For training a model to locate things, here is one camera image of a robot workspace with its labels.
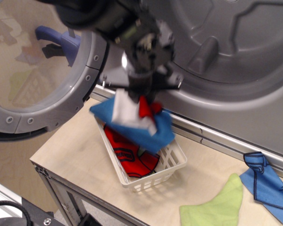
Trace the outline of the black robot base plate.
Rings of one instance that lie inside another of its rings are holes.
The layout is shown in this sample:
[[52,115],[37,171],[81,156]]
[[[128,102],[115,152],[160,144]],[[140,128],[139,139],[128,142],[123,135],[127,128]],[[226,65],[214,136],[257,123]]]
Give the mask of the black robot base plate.
[[21,211],[20,217],[0,218],[0,226],[54,226],[56,224],[52,212],[45,212],[22,199],[22,203],[0,201],[0,207],[10,206]]

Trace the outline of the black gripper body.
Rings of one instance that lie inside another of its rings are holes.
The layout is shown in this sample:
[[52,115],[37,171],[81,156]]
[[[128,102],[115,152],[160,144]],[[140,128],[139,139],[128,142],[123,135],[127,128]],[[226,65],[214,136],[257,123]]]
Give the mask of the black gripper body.
[[183,79],[183,75],[173,71],[168,65],[161,65],[146,73],[136,73],[131,68],[120,66],[102,73],[101,84],[106,88],[124,89],[134,102],[140,96],[145,96],[151,103],[162,90],[178,90]]

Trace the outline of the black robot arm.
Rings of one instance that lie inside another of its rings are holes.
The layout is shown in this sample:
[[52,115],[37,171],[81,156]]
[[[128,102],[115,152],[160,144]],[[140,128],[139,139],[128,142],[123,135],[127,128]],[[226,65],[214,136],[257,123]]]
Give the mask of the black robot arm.
[[122,75],[102,77],[104,86],[125,89],[137,100],[152,101],[160,90],[179,89],[183,76],[173,72],[175,38],[140,0],[46,0],[68,28],[90,30],[121,48],[127,65]]

